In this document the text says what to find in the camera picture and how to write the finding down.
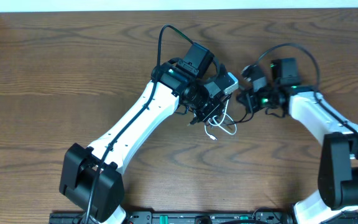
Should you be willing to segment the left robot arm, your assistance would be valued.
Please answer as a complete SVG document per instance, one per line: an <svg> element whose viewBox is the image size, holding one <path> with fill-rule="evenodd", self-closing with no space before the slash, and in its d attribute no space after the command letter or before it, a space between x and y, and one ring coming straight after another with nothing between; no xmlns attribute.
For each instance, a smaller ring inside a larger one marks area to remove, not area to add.
<svg viewBox="0 0 358 224"><path fill-rule="evenodd" d="M80 223L122 223L122 176L154 129L182 105L195 123L208 123L226 110L237 78L214 54L194 43L184 58L156 67L151 81L131 109L105 134L65 153L59 191L85 211Z"/></svg>

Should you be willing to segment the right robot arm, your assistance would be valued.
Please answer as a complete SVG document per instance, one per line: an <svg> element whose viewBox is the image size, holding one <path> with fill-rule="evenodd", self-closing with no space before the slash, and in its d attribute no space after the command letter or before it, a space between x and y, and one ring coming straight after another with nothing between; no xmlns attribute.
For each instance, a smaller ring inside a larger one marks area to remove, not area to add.
<svg viewBox="0 0 358 224"><path fill-rule="evenodd" d="M318 188L294 204L284 223L350 223L358 218L358 125L336 111L312 85L302 85L294 58L272 60L273 84L255 63L241 75L252 86L237 101L246 111L280 108L299 121L320 143L322 150Z"/></svg>

